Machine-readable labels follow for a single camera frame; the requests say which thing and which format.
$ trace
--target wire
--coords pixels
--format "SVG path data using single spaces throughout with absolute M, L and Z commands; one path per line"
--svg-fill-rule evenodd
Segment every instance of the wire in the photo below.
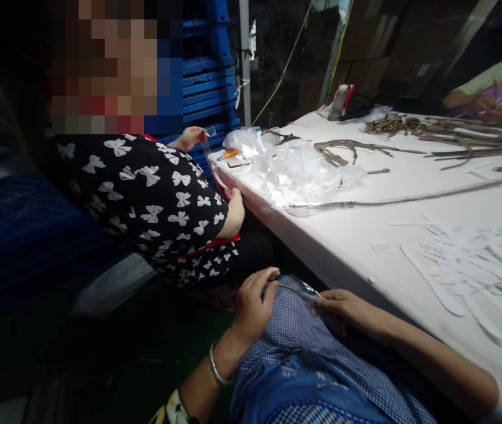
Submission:
M 294 49 L 296 48 L 296 44 L 298 44 L 298 40 L 300 39 L 300 35 L 302 34 L 302 30 L 304 29 L 304 25 L 306 24 L 306 19 L 308 15 L 310 14 L 310 9 L 312 8 L 312 4 L 314 3 L 314 0 L 310 0 L 310 4 L 308 5 L 308 10 L 306 11 L 306 15 L 304 16 L 304 20 L 302 21 L 302 26 L 300 26 L 300 31 L 298 31 L 298 35 L 296 36 L 296 39 L 294 41 L 294 46 L 292 46 L 292 50 L 290 51 L 290 55 L 288 56 L 288 60 L 286 61 L 285 69 L 282 71 L 282 75 L 280 76 L 279 83 L 276 85 L 275 90 L 273 91 L 273 94 L 270 95 L 269 99 L 267 100 L 267 103 L 265 103 L 265 106 L 261 109 L 261 112 L 257 114 L 255 117 L 255 120 L 251 124 L 251 126 L 255 125 L 255 122 L 260 118 L 262 113 L 267 109 L 267 106 L 269 105 L 270 101 L 273 100 L 273 97 L 276 94 L 276 91 L 280 87 L 280 83 L 282 82 L 282 79 L 285 77 L 286 69 L 288 68 L 288 64 L 290 63 L 290 59 L 292 59 L 292 54 L 294 53 Z

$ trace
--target bottle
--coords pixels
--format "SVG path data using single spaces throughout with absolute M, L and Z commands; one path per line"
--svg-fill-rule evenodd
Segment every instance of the bottle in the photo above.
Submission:
M 337 121 L 344 109 L 345 97 L 347 97 L 349 86 L 341 84 L 333 96 L 333 103 L 329 109 L 328 121 Z

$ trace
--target bracelet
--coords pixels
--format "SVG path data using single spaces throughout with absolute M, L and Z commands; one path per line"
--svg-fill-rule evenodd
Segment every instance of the bracelet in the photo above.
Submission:
M 212 345 L 210 346 L 210 363 L 212 364 L 212 373 L 214 374 L 214 378 L 220 385 L 222 386 L 228 386 L 232 383 L 233 380 L 225 381 L 217 372 L 216 368 L 216 363 L 214 362 L 214 356 L 212 355 L 212 350 L 214 349 L 214 346 L 216 345 L 216 342 L 213 342 Z

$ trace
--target white table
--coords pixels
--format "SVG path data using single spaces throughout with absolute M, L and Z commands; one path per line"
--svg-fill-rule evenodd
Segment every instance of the white table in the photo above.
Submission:
M 422 151 L 453 150 L 452 146 L 417 140 L 397 134 L 362 132 L 364 124 L 328 122 L 312 112 L 282 128 L 282 134 L 300 136 L 313 142 L 351 138 L 362 143 L 390 144 Z M 343 158 L 352 155 L 337 151 Z M 220 153 L 210 156 L 215 160 Z M 363 187 L 337 193 L 334 201 L 371 201 L 433 193 L 480 183 L 478 177 L 458 168 L 440 171 L 456 161 L 434 161 L 421 155 L 395 153 L 394 158 L 378 151 L 368 155 L 358 149 L 357 164 L 365 170 L 389 168 L 389 174 L 369 175 Z M 502 165 L 502 157 L 488 158 L 492 165 Z M 241 189 L 246 205 L 256 214 L 318 277 L 330 288 L 343 288 L 373 304 L 410 319 L 434 336 L 491 372 L 502 373 L 502 346 L 493 343 L 470 315 L 456 317 L 440 304 L 429 285 L 404 257 L 399 241 L 417 243 L 433 235 L 421 227 L 395 227 L 391 222 L 423 221 L 422 211 L 433 213 L 450 225 L 502 228 L 502 188 L 457 196 L 389 206 L 325 210 L 315 216 L 298 218 L 283 210 L 273 210 L 257 193 L 259 180 L 251 166 L 229 168 L 217 162 L 217 175 L 228 186 Z M 393 253 L 377 254 L 371 243 L 388 242 Z M 502 312 L 482 296 L 476 297 L 482 310 L 502 331 Z

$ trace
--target clear plastic bag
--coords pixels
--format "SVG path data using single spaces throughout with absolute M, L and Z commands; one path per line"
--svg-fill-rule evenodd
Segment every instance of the clear plastic bag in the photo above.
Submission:
M 260 156 L 265 154 L 265 146 L 261 140 L 261 130 L 259 127 L 241 128 L 228 133 L 223 142 L 226 149 L 239 150 L 238 157 L 255 162 Z
M 259 193 L 273 208 L 289 204 L 319 204 L 332 201 L 338 190 L 360 185 L 366 172 L 358 166 L 334 167 L 303 139 L 267 149 L 254 164 L 263 183 Z M 319 210 L 287 209 L 296 216 L 310 216 Z

